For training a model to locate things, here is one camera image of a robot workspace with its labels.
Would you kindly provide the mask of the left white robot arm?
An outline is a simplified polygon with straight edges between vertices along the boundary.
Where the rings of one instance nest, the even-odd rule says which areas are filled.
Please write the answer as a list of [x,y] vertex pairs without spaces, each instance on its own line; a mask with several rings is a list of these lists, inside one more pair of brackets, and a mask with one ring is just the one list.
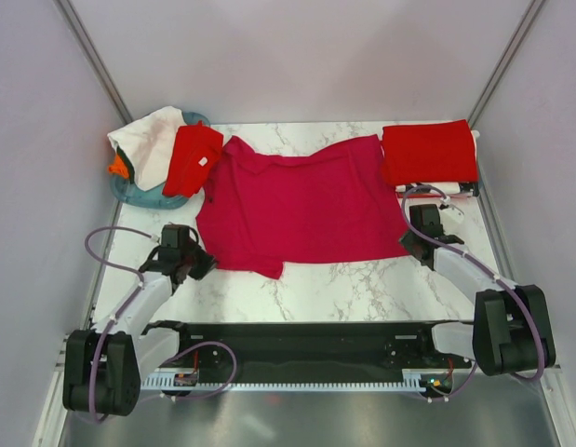
[[193,358],[190,339],[151,319],[186,279],[204,278],[217,262],[189,225],[166,224],[155,243],[139,267],[119,267],[136,280],[116,306],[90,328],[68,336],[62,390],[66,410],[88,413],[97,423],[126,416],[150,373],[167,361],[183,366]]

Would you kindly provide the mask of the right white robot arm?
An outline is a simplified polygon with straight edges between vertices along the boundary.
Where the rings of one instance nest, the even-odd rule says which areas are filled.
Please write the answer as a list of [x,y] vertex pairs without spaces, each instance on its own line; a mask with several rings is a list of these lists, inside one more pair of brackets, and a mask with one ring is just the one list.
[[430,367],[449,354],[472,359],[488,376],[535,371],[537,380],[556,363],[556,347],[543,290],[500,277],[479,261],[463,240],[445,232],[448,208],[412,205],[400,244],[419,263],[451,282],[474,305],[471,323],[435,324],[416,343],[418,360]]

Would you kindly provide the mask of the magenta polo shirt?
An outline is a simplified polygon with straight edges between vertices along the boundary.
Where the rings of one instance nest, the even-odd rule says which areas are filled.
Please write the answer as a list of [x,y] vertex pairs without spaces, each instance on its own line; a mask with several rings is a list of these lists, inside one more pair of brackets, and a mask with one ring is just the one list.
[[196,217],[224,270],[281,277],[286,263],[336,264],[406,255],[407,226],[381,176],[375,135],[309,156],[263,155],[234,136],[205,184]]

